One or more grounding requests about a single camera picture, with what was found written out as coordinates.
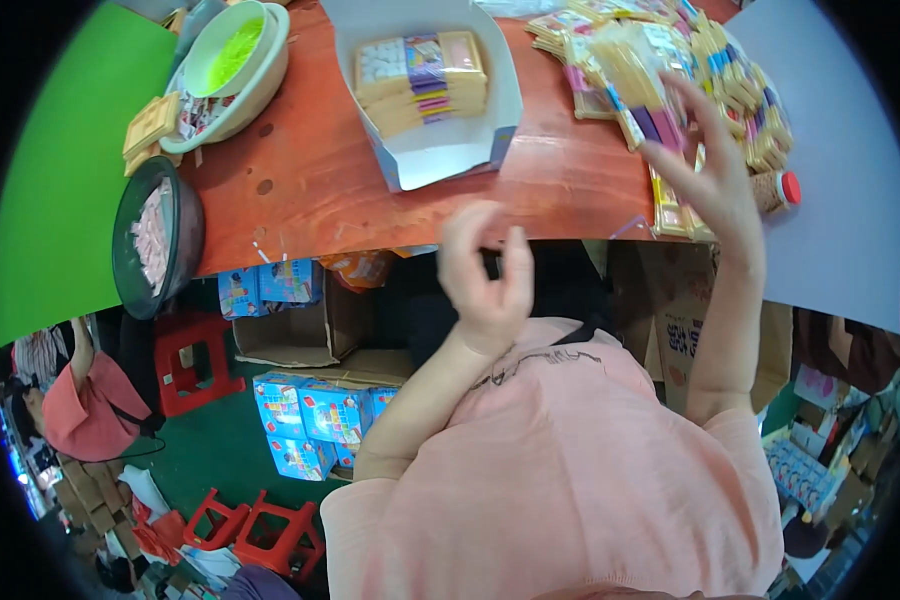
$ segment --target forearm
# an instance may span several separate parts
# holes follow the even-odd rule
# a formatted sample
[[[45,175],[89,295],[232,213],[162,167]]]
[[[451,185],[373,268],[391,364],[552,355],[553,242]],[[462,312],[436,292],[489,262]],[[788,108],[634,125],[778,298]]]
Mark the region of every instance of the forearm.
[[[762,245],[749,258],[729,256],[717,270],[687,392],[687,418],[700,426],[752,406],[765,281]]]
[[[446,427],[457,404],[492,363],[492,357],[467,348],[454,327],[366,433],[354,464],[354,481],[399,479],[423,443]]]
[[[91,365],[93,365],[93,340],[90,339],[90,332],[87,330],[86,321],[83,318],[72,318],[70,324],[73,327],[73,355],[70,359],[70,372],[73,377],[73,387],[79,392],[90,374]]]

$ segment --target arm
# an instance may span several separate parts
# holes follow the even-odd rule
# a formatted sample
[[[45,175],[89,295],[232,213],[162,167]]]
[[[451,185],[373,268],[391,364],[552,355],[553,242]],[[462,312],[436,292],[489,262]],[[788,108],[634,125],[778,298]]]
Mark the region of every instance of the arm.
[[[661,73],[696,118],[706,165],[695,173],[681,156],[647,142],[641,152],[720,240],[720,267],[696,347],[687,391],[690,421],[703,426],[732,408],[753,410],[766,280],[763,229],[747,167],[716,105],[692,82]]]
[[[440,284],[459,314],[443,345],[393,397],[360,444],[353,480],[399,479],[423,443],[446,427],[473,382],[514,344],[534,305],[534,256],[519,227],[503,248],[504,276],[487,279],[481,238],[499,212],[474,202],[443,227]]]
[[[90,332],[87,331],[86,320],[83,317],[74,317],[70,319],[70,325],[73,327],[73,355],[70,359],[70,372],[73,377],[73,388],[79,393],[90,374],[95,351],[93,340],[90,339]]]

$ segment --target red stool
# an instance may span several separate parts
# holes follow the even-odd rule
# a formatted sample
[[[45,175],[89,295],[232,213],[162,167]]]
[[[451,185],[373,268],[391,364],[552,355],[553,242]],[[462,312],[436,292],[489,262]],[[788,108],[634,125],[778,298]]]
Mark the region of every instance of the red stool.
[[[216,495],[217,488],[210,487],[210,493],[203,498],[203,503],[190,517],[190,522],[187,523],[187,527],[183,530],[184,544],[189,544],[201,550],[219,550],[225,546],[230,546],[237,539],[237,534],[240,533],[241,527],[247,521],[247,516],[251,513],[251,507],[246,504],[240,504],[237,508],[231,509],[215,500],[214,497]],[[211,509],[219,513],[221,518],[215,518],[210,511]],[[197,523],[201,521],[201,517],[204,514],[210,520],[210,533],[207,534],[206,538],[200,538],[196,529]]]
[[[156,321],[154,361],[160,379],[160,406],[165,417],[177,417],[234,392],[247,389],[244,378],[231,379],[224,348],[224,333],[230,322],[220,314],[186,312],[158,318]],[[213,383],[197,386],[197,372],[180,364],[180,350],[205,342],[210,351]]]
[[[314,528],[313,518],[317,513],[317,505],[313,502],[307,502],[300,510],[285,509],[274,504],[264,502],[267,495],[265,489],[260,490],[257,501],[253,503],[253,510],[250,516],[243,522],[243,528],[237,541],[233,546],[233,553],[237,555],[240,562],[244,565],[259,565],[271,571],[279,573],[284,577],[296,582],[306,582],[311,571],[317,566],[317,562],[324,556],[326,545],[317,534]],[[251,529],[253,523],[264,513],[283,517],[288,520],[287,526],[279,532],[268,531],[267,525],[261,522],[264,534],[254,536],[251,541]],[[310,538],[312,548],[300,545],[300,539],[306,534]],[[259,545],[265,540],[275,540],[273,546],[269,550],[261,548]],[[291,570],[290,560],[298,555],[303,559],[300,569],[294,572]]]

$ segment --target red wooden tabletop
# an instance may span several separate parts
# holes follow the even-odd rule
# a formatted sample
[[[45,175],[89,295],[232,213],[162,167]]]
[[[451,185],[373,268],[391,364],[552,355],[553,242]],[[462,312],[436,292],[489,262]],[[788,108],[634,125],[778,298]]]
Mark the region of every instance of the red wooden tabletop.
[[[737,12],[731,0],[695,4],[720,22]],[[432,244],[444,218],[474,199],[503,203],[501,227],[523,226],[535,239],[608,239],[635,218],[653,222],[647,166],[615,123],[574,118],[560,63],[530,47],[523,21],[498,20],[524,103],[503,168],[392,194],[324,10],[306,0],[289,15],[289,66],[276,97],[239,134],[201,147],[198,168],[188,156],[180,169],[206,216],[199,276],[261,264],[258,250],[280,260]],[[619,237],[650,233],[631,226]]]

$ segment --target green tabletop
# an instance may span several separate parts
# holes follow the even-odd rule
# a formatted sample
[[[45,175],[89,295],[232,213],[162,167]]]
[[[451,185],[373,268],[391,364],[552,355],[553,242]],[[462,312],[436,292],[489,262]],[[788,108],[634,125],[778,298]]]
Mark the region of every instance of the green tabletop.
[[[49,73],[0,197],[0,346],[120,304],[110,268],[127,126],[163,95],[177,36],[106,2]]]

